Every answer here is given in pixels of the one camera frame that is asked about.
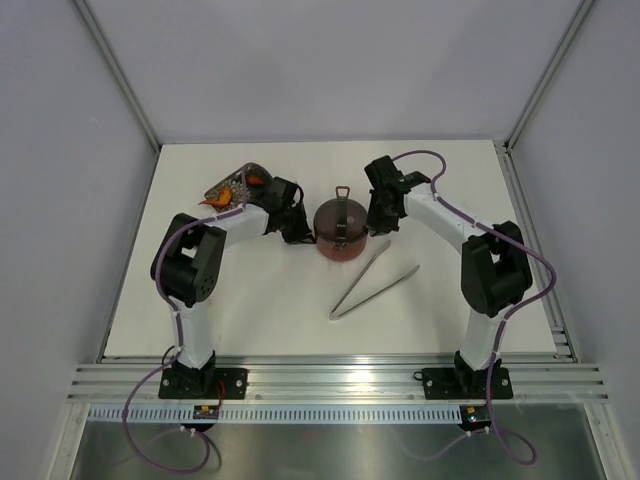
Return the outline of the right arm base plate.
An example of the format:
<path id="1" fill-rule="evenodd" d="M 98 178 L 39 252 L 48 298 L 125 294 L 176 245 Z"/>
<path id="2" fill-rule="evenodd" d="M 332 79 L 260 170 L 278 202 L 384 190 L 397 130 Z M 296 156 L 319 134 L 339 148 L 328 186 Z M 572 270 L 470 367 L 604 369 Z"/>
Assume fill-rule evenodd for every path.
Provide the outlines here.
<path id="1" fill-rule="evenodd" d="M 423 368 L 412 378 L 422 385 L 427 400 L 486 400 L 488 370 L 462 373 L 454 367 Z M 514 398 L 509 371 L 494 368 L 491 374 L 492 400 Z"/>

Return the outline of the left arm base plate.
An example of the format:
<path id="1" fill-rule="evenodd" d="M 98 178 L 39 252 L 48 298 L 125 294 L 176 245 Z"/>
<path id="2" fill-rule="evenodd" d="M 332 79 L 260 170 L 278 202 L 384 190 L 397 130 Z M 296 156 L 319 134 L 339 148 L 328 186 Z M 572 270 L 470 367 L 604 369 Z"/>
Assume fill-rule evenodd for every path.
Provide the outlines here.
<path id="1" fill-rule="evenodd" d="M 247 369 L 219 368 L 194 373 L 166 369 L 162 373 L 158 397 L 169 400 L 242 400 L 246 395 Z"/>

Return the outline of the grey transparent lid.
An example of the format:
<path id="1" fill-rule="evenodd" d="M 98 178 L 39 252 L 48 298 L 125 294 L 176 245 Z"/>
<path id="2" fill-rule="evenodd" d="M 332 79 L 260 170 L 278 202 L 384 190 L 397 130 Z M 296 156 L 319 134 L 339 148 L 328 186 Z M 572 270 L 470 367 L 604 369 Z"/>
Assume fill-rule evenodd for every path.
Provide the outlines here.
<path id="1" fill-rule="evenodd" d="M 344 248 L 366 237 L 367 210 L 353 200 L 350 193 L 349 186 L 336 186 L 335 196 L 318 207 L 313 219 L 318 240 L 329 242 L 336 248 Z"/>

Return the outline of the red steel lunch box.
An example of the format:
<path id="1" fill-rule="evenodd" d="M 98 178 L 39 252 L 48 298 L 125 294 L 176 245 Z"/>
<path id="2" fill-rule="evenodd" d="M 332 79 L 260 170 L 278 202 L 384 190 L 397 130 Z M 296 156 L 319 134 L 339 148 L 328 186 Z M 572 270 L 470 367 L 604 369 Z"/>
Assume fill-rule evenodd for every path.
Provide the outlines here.
<path id="1" fill-rule="evenodd" d="M 357 201 L 336 197 L 324 202 L 313 220 L 318 251 L 331 261 L 355 259 L 367 243 L 366 220 L 367 210 Z"/>

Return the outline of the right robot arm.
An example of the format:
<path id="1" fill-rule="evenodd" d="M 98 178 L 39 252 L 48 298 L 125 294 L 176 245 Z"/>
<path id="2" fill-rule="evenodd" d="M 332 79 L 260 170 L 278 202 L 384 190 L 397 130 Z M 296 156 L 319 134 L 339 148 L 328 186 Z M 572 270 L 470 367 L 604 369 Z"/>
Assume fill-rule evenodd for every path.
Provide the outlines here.
<path id="1" fill-rule="evenodd" d="M 389 156 L 372 161 L 364 171 L 371 184 L 367 213 L 371 235 L 397 231 L 399 221 L 410 218 L 460 254 L 461 292 L 470 317 L 454 356 L 453 384 L 466 397 L 483 393 L 499 363 L 505 315 L 533 284 L 520 228 L 512 221 L 482 224 L 446 201 L 434 178 L 419 171 L 404 174 Z"/>

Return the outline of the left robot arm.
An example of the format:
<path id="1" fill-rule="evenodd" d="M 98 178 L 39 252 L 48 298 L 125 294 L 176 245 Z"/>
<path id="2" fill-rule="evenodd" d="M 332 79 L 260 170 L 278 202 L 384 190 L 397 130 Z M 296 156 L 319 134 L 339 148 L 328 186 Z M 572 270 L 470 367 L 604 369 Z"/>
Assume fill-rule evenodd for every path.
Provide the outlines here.
<path id="1" fill-rule="evenodd" d="M 261 184 L 243 178 L 240 194 L 237 206 L 226 212 L 176 215 L 151 266 L 174 325 L 174 353 L 163 363 L 162 385 L 195 398 L 208 396 L 216 385 L 206 303 L 220 278 L 224 250 L 270 233 L 279 233 L 287 244 L 314 242 L 298 184 L 281 177 Z"/>

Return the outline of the metal food tongs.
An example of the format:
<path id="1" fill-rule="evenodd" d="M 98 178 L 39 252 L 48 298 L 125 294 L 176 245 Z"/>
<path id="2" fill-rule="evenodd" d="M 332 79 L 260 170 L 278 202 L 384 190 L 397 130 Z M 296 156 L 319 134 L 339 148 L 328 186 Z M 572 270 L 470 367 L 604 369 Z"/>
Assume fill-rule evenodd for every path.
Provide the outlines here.
<path id="1" fill-rule="evenodd" d="M 419 263 L 398 258 L 397 248 L 391 240 L 384 241 L 340 294 L 328 313 L 328 319 L 341 321 L 407 282 L 420 269 Z"/>

